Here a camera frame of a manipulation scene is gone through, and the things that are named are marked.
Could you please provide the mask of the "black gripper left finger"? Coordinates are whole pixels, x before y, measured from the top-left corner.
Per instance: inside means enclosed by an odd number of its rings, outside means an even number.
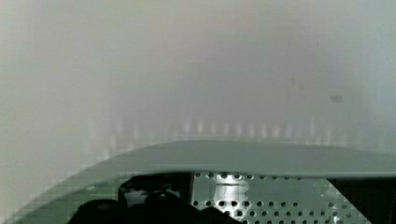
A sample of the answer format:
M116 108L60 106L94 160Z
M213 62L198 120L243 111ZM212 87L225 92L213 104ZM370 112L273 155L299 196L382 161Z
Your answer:
M191 203L192 175L139 175L118 188L116 200L81 205L67 224L242 224L219 209Z

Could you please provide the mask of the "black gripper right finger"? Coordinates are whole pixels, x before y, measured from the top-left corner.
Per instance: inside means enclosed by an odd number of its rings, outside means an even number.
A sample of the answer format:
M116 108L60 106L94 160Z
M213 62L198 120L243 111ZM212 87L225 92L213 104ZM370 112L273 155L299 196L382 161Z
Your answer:
M329 179L372 224L395 224L396 180L392 178Z

